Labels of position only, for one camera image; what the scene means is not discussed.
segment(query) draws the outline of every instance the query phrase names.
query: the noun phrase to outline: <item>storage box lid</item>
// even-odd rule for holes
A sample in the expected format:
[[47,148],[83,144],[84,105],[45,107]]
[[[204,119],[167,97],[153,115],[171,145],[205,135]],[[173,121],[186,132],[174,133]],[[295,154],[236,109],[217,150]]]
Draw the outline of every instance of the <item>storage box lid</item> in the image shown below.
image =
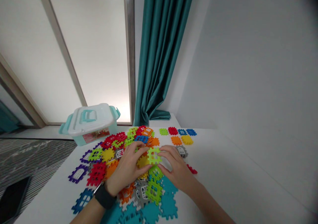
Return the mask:
[[108,127],[115,119],[107,103],[77,108],[68,129],[69,135],[80,136]]

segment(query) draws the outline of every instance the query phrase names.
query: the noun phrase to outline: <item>box label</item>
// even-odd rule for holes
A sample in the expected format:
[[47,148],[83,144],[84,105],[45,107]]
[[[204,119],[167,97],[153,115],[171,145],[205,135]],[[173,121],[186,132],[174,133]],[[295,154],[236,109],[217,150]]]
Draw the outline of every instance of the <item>box label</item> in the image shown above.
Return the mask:
[[85,135],[83,135],[83,138],[84,138],[86,143],[91,143],[95,140],[98,140],[98,139],[103,138],[103,137],[108,136],[108,135],[110,135],[110,133],[109,133],[109,128],[107,127],[107,128],[103,128],[103,129],[94,131],[94,132],[89,133],[89,134],[85,134]]

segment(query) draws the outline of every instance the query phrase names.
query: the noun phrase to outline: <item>wrist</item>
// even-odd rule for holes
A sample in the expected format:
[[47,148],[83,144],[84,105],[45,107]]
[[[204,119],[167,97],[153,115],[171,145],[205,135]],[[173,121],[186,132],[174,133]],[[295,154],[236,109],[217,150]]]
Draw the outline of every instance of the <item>wrist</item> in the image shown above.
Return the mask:
[[112,196],[116,197],[120,190],[118,190],[118,186],[113,182],[111,178],[109,178],[105,185],[104,185],[106,191]]

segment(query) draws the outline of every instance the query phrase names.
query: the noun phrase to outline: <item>left hand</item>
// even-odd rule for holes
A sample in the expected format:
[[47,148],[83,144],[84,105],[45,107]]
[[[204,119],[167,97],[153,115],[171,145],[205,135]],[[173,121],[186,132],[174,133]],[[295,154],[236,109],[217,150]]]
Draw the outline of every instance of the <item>left hand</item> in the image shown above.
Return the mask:
[[116,170],[106,181],[105,187],[111,196],[115,197],[124,187],[134,182],[140,175],[144,174],[152,167],[151,164],[148,164],[141,169],[137,167],[136,164],[138,159],[144,152],[149,150],[149,147],[143,147],[135,152],[136,148],[141,146],[144,146],[143,142],[135,141],[126,147]]

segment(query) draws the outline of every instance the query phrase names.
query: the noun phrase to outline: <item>hand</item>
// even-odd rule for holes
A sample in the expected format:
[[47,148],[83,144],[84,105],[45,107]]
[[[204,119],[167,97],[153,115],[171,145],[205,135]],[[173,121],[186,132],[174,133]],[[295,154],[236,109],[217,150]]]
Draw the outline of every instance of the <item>hand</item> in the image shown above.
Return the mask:
[[134,182],[140,175],[144,174],[152,167],[152,165],[149,164],[139,169],[136,165],[140,156],[149,150],[149,147],[143,147],[135,152],[137,147],[143,145],[143,142],[136,141],[125,149],[116,170],[107,180],[105,185],[111,196],[115,197],[124,187]]
[[159,150],[161,152],[158,156],[165,157],[169,161],[172,171],[170,172],[162,164],[158,164],[158,167],[178,189],[188,194],[199,182],[188,169],[178,150],[171,145],[164,145]]

